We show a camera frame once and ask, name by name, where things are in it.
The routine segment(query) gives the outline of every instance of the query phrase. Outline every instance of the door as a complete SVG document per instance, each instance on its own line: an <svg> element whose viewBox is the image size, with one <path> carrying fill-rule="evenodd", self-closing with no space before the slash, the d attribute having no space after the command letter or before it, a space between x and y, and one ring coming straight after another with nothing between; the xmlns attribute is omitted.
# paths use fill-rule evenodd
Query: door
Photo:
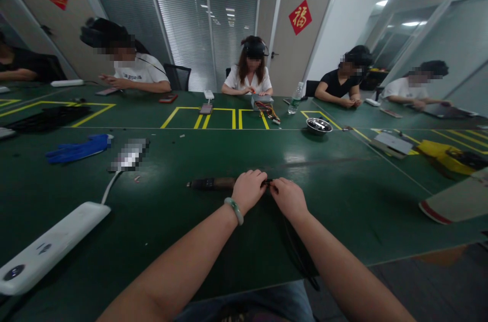
<svg viewBox="0 0 488 322"><path fill-rule="evenodd" d="M88 0L68 0L64 11L50 0L23 1L39 25L50 28L49 37L81 79L97 80L100 73L113 73L113 64L107 57L97 55L93 48L80 41L81 26L95 16Z"/></svg>
<svg viewBox="0 0 488 322"><path fill-rule="evenodd" d="M281 0L274 37L274 57L268 57L269 77L277 96L290 96L302 81L329 0L307 0L312 22L295 35L289 15L303 0Z"/></svg>

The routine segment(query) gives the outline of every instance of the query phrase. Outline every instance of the black chair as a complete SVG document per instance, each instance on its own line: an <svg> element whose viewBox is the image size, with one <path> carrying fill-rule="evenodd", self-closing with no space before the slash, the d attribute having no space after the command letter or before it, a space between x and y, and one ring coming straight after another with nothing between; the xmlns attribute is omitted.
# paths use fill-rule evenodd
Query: black chair
<svg viewBox="0 0 488 322"><path fill-rule="evenodd" d="M305 96L304 97L315 97L315 90L319 86L320 81L307 80L305 83Z"/></svg>
<svg viewBox="0 0 488 322"><path fill-rule="evenodd" d="M383 92L384 89L385 89L384 87L376 87L376 89L375 89L375 92L376 92L375 101L378 101L378 98L380 97L380 94Z"/></svg>
<svg viewBox="0 0 488 322"><path fill-rule="evenodd" d="M163 68L168 76L171 89L175 91L188 91L190 82L191 68L175 66L168 63L163 64Z"/></svg>
<svg viewBox="0 0 488 322"><path fill-rule="evenodd" d="M46 57L49 66L51 67L52 71L56 75L56 79L52 81L66 81L67 77L61 68L61 63L59 63L59 59L55 55L50 54L43 54Z"/></svg>

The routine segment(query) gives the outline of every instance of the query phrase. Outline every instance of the gray floor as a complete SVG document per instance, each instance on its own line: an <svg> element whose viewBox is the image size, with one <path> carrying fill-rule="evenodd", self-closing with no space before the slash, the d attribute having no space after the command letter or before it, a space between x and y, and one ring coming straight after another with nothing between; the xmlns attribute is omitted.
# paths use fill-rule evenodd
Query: gray floor
<svg viewBox="0 0 488 322"><path fill-rule="evenodd" d="M407 259L370 270L419 322L488 321L488 250L482 245L469 246L450 267ZM347 321L317 279L320 292L305 283L314 314L320 321Z"/></svg>

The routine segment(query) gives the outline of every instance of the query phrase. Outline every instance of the green table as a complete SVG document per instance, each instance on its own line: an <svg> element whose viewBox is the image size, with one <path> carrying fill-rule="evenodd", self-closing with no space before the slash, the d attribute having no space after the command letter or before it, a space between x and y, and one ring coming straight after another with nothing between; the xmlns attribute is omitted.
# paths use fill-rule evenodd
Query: green table
<svg viewBox="0 0 488 322"><path fill-rule="evenodd" d="M476 127L483 120L437 120L401 106L394 110L404 118L395 119L369 105L346 111L315 99L288 115L287 105L276 98L278 126L250 111L249 97L216 94L214 113L201 117L196 108L205 100L197 92L179 92L172 104L159 104L157 94L102 97L94 95L100 88L93 86L40 87L39 99L33 90L0 96L0 126L44 107L73 105L75 98L85 98L93 114L51 133L0 142L0 265L79 204L99 202L112 176L107 167L130 138L149 138L151 144L138 170L122 173L115 183L107 218L31 293L0 308L0 319L16 305L19 320L94 320L158 255L230 195L190 190L187 181L238 176L248 169L299 184L309 210L367 265L485 239L480 231L488 228L486 216L442 226L418 209L418 202L454 181L420 155L396 160L368 145L376 134L372 128L388 128L418 141L466 149L464 143L484 152L488 134ZM320 115L335 125L325 137L303 129L306 116ZM339 130L345 125L355 130ZM59 144L102 133L115 136L103 153L64 166L49 165L44 157ZM136 176L141 176L139 183ZM283 218L265 195L231 236L195 299L301 279L285 244Z"/></svg>

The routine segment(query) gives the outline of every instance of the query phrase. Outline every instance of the small metal bowl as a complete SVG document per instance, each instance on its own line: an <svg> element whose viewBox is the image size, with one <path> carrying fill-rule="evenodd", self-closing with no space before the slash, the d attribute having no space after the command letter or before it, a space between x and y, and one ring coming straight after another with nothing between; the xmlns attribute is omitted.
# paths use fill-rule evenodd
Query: small metal bowl
<svg viewBox="0 0 488 322"><path fill-rule="evenodd" d="M308 118L307 119L307 129L310 133L318 136L323 136L325 133L332 132L332 125L327 121L319 118Z"/></svg>

